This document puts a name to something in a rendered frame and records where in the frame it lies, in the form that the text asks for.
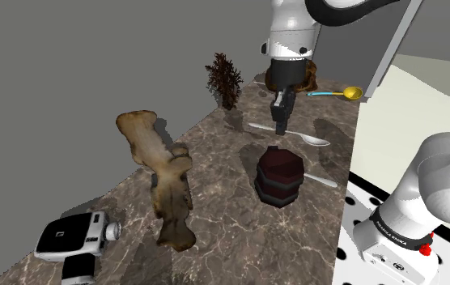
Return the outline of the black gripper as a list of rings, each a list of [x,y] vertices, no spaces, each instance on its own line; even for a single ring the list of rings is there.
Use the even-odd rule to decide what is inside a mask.
[[[277,91],[270,103],[271,117],[275,122],[275,132],[284,135],[287,123],[295,105],[295,92],[308,88],[308,60],[285,61],[272,59],[266,71],[266,86],[270,91]]]

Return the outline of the white spoon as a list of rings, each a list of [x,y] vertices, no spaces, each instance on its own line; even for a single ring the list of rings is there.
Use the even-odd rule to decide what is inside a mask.
[[[251,127],[254,127],[254,128],[258,128],[258,129],[275,131],[274,128],[266,126],[266,125],[260,125],[260,124],[257,124],[257,123],[249,123],[248,125],[251,126]],[[312,136],[307,135],[307,134],[302,134],[302,133],[299,133],[299,132],[289,131],[289,130],[287,130],[287,133],[288,134],[299,135],[307,144],[309,144],[311,146],[325,147],[325,146],[329,146],[330,145],[330,142],[327,141],[327,140],[324,140],[324,139],[321,139],[321,138],[315,138],[315,137],[312,137]]]
[[[335,181],[331,181],[331,180],[325,179],[323,177],[317,177],[317,176],[314,176],[314,175],[309,174],[309,173],[304,173],[304,176],[307,177],[307,178],[310,178],[310,179],[312,179],[314,181],[318,181],[318,182],[320,182],[320,183],[322,183],[324,185],[327,185],[329,187],[332,187],[332,188],[336,188],[338,186],[338,184]]]

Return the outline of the brown lumpy object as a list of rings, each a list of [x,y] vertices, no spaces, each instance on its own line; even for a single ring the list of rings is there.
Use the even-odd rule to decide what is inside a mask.
[[[304,80],[302,83],[296,85],[296,92],[315,91],[318,88],[316,83],[316,70],[316,64],[312,60],[307,60]]]

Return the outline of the dark red branching plant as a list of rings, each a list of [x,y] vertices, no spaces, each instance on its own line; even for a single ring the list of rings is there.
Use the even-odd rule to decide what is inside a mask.
[[[235,108],[244,80],[232,61],[225,53],[215,53],[212,64],[206,65],[205,69],[208,72],[207,89],[221,98],[221,105],[226,110]]]

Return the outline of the dark red ridged jar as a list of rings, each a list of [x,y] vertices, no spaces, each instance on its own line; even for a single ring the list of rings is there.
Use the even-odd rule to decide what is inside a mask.
[[[268,146],[256,170],[254,186],[263,203],[283,208],[299,196],[305,173],[300,156],[278,146]]]

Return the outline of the beige bone-shaped sculpture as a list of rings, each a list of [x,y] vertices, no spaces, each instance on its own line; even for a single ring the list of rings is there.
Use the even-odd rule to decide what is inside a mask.
[[[155,216],[163,220],[156,244],[182,252],[196,243],[194,232],[186,224],[193,201],[185,178],[193,161],[186,147],[168,149],[155,130],[156,120],[155,112],[141,110],[118,115],[116,125],[129,143],[134,162],[156,175],[151,204]]]

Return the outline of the white perforated robot stand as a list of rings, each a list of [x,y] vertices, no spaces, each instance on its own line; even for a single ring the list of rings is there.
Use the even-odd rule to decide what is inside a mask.
[[[407,279],[413,271],[407,265],[394,262],[384,253],[362,259],[353,241],[355,225],[368,218],[388,196],[362,177],[349,174],[332,285],[417,285]],[[450,285],[450,228],[441,225],[434,233],[431,255],[437,272],[425,285]]]

